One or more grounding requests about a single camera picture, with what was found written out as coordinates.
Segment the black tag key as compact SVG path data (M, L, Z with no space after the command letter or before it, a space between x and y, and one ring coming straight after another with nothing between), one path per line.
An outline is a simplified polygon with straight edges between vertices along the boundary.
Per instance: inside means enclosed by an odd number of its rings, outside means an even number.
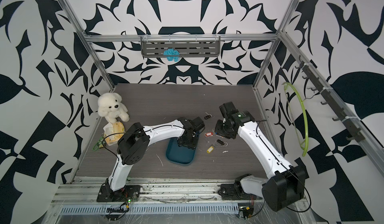
M204 119L205 119L205 120L208 120L208 119L210 119L210 118L212 118L212 115L211 115L211 114L208 114L208 113L206 113L206 116L204 117Z
M217 144L219 144L220 146L223 146L223 147L227 147L228 146L228 143L226 141L222 141L220 139L217 139Z

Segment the teal plastic storage box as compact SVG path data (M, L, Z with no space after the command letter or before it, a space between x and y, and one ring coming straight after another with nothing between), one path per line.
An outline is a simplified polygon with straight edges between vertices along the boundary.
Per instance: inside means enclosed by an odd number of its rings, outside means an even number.
M189 166L195 158L196 150L184 146L178 146L177 139L171 138L166 150L166 158L169 162L181 166Z

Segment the yellow white tag key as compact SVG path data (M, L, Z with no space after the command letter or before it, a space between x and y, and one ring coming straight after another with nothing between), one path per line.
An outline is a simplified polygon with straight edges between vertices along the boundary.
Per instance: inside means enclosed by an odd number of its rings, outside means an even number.
M211 145L208 149L207 149L207 153L210 154L212 153L212 151L214 150L215 146L214 145Z

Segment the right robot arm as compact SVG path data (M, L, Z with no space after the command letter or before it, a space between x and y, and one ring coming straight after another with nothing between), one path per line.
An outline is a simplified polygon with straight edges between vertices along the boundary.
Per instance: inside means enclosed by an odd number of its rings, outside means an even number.
M270 143L260 128L260 122L248 112L238 111L232 102L220 106L223 116L218 120L215 133L218 136L242 138L261 163L266 178L252 175L239 177L235 187L240 194L263 198L275 212L302 200L305 195L306 172L300 166L292 166Z

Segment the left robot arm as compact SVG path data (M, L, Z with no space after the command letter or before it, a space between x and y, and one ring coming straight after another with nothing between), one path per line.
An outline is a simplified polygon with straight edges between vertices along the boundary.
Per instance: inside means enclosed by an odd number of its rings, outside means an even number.
M133 165L142 160L150 145L175 138L177 146L194 150L204 129L205 124L200 117L193 120L181 117L154 126L134 123L118 141L117 161L106 182L108 191L113 193L125 187Z

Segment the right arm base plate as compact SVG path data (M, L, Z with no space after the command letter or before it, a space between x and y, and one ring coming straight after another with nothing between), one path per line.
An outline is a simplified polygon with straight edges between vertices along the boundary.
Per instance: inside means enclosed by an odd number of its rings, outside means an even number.
M251 196L246 194L240 184L221 184L218 190L218 195L222 197L225 201L233 200L251 200Z

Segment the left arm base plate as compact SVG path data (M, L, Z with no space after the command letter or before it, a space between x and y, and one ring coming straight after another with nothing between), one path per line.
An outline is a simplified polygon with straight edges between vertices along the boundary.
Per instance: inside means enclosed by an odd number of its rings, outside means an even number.
M112 192L110 187L103 184L99 190L97 203L109 203L109 202L136 202L140 196L141 186L125 186L124 188Z

